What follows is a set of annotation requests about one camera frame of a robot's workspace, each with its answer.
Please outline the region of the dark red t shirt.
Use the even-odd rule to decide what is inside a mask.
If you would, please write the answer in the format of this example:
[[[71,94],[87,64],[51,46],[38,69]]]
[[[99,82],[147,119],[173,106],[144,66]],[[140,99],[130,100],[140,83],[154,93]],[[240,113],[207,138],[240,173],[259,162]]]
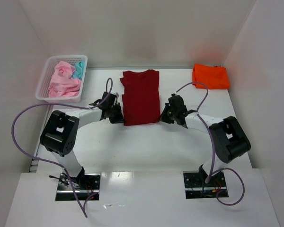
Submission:
[[[160,116],[159,77],[156,70],[124,71],[120,78],[124,125],[134,126],[157,123]]]

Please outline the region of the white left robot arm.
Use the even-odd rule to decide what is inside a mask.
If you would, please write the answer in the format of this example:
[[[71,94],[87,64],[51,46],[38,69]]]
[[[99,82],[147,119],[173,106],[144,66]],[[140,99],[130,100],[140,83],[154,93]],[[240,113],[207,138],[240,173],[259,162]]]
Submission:
[[[69,175],[79,186],[88,180],[73,151],[78,129],[104,119],[109,119],[111,124],[124,121],[117,93],[104,92],[101,99],[76,111],[53,111],[41,134],[41,145],[63,166],[63,175]]]

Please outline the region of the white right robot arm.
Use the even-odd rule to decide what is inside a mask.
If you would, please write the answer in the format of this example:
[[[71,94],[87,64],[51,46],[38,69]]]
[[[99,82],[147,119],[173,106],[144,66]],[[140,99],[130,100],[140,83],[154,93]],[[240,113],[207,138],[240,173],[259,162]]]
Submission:
[[[251,149],[251,143],[236,117],[229,116],[223,119],[188,110],[183,98],[177,94],[172,94],[165,103],[160,121],[168,124],[177,123],[186,129],[198,130],[209,135],[212,157],[199,168],[205,183],[225,169],[231,161]]]

